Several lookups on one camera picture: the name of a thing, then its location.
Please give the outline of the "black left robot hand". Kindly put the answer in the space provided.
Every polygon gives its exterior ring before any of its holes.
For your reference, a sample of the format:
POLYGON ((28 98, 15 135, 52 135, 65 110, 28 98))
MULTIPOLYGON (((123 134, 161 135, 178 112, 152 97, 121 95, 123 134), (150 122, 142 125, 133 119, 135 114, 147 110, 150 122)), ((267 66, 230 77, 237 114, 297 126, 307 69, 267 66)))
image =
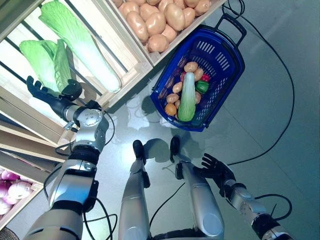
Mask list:
POLYGON ((82 86, 79 82, 73 79, 67 80, 68 85, 62 90, 61 93, 54 93, 52 89, 42 86, 40 81, 34 83, 34 78, 28 76, 26 85, 31 95, 45 103, 64 121, 68 121, 66 117, 67 108, 76 105, 76 100, 82 93, 82 86))

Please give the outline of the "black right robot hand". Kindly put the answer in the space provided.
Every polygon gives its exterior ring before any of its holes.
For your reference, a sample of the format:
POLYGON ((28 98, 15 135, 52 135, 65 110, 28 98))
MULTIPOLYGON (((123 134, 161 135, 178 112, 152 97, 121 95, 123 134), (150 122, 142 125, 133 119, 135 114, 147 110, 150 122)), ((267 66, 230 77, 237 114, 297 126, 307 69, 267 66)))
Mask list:
POLYGON ((212 179, 219 188, 219 194, 226 198, 225 181, 236 180, 232 170, 208 153, 204 153, 201 165, 203 167, 194 166, 193 171, 203 178, 212 179))

